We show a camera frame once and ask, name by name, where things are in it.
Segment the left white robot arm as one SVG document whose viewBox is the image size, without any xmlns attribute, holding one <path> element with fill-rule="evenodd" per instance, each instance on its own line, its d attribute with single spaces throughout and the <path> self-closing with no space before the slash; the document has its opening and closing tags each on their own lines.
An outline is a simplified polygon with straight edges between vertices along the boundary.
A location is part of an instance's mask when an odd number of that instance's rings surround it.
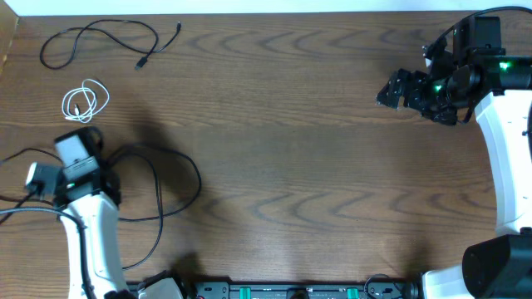
<svg viewBox="0 0 532 299">
<path fill-rule="evenodd" d="M 70 298 L 178 298 L 184 296 L 172 277 L 154 277 L 131 292 L 117 242 L 119 212 L 103 190 L 98 170 L 85 174 L 63 171 L 56 200 L 65 199 L 60 217 L 67 236 Z"/>
</svg>

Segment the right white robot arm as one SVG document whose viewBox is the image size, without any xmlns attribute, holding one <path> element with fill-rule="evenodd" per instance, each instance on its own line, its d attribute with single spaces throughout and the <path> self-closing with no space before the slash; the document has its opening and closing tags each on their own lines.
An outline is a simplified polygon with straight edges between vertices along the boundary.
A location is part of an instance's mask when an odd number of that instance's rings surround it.
<svg viewBox="0 0 532 299">
<path fill-rule="evenodd" d="M 406 298 L 531 296 L 531 60 L 477 56 L 452 73 L 395 71 L 376 101 L 417 110 L 434 122 L 459 123 L 467 110 L 480 126 L 496 196 L 495 238 L 468 247 L 461 263 L 421 275 Z"/>
</svg>

